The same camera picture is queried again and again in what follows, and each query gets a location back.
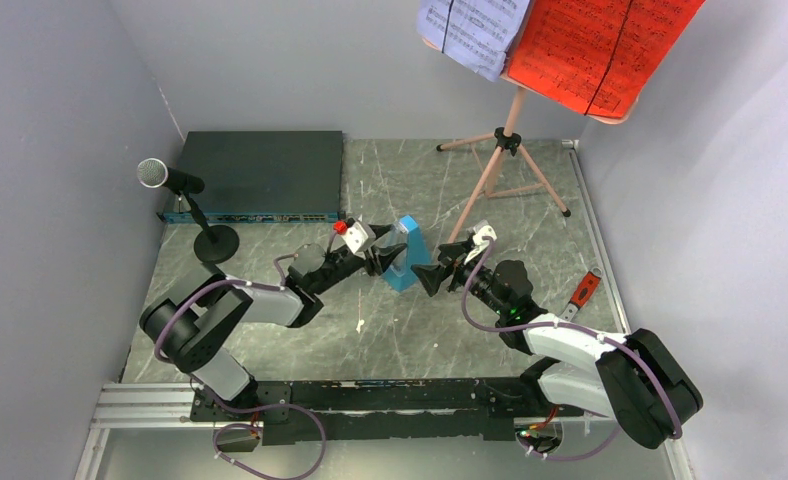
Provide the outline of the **blue metronome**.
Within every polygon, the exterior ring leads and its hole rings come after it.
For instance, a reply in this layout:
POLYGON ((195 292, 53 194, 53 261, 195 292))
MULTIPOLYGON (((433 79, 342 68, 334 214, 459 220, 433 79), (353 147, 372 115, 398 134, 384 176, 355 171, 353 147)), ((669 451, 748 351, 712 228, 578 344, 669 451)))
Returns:
POLYGON ((383 247, 400 243, 405 243, 406 249, 396 257, 383 274, 384 280, 398 293, 407 290, 418 281, 411 270, 412 265, 428 264, 431 261, 420 226, 411 215, 401 217, 382 238, 383 247))

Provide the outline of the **clear plastic metronome cover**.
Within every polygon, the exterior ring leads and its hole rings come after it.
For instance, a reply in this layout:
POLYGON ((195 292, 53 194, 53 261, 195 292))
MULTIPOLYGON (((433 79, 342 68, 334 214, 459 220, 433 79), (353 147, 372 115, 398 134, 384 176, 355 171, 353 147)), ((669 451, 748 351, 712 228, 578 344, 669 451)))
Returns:
POLYGON ((407 260, 408 239, 408 229, 401 222, 396 222, 389 226, 388 231, 377 242, 380 265, 384 273, 403 271, 407 260))

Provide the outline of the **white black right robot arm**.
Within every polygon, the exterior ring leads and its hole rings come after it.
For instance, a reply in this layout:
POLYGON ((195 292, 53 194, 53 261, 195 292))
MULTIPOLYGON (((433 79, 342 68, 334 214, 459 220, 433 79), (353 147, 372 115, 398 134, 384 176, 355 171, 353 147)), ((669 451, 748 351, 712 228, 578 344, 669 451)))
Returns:
POLYGON ((532 297, 533 285, 519 260, 488 268, 493 248, 485 239, 442 246, 437 263, 414 265, 426 293, 444 281, 463 291, 460 307, 473 327, 498 334, 511 349, 539 356, 522 380, 527 411, 544 415, 567 405, 609 418, 638 445, 656 449, 678 439, 704 405, 701 392, 662 340, 639 328, 617 334, 586 327, 548 312, 532 297))

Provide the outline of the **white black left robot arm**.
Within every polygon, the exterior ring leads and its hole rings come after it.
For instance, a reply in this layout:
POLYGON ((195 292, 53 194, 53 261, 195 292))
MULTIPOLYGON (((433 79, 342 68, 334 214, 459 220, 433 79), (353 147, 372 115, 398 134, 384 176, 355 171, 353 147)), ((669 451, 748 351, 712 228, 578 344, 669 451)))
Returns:
POLYGON ((320 294, 359 271, 381 276, 407 250, 405 243, 379 245, 392 224, 337 222, 330 241, 309 243, 277 269, 280 281, 265 284, 201 264, 142 312, 138 325, 153 342, 154 357, 200 382, 234 420, 258 406, 258 383, 224 344, 241 323, 300 328, 323 308, 320 294))

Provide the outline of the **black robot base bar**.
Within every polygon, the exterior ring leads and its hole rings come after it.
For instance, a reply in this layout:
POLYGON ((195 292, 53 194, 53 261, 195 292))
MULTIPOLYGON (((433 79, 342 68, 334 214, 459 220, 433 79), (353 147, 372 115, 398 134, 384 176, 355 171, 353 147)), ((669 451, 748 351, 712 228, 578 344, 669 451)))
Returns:
POLYGON ((578 420, 576 407, 555 408, 518 377, 357 381, 262 381, 257 403, 266 446, 317 441, 479 437, 507 441, 552 415, 578 420))

